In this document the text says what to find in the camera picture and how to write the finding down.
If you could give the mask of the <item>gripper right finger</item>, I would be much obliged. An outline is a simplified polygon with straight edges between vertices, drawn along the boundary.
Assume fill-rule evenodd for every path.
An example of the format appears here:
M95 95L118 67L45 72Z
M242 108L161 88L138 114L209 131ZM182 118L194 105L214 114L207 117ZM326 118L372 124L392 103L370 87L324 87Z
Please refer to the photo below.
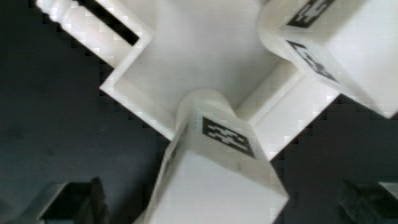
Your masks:
M398 182L345 180L338 210L342 224L398 224Z

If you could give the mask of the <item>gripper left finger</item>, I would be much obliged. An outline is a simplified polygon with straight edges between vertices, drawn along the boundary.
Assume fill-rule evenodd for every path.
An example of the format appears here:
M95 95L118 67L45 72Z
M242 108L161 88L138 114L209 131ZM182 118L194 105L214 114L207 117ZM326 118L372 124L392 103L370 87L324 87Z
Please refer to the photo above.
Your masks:
M54 183L11 224L111 224L102 180Z

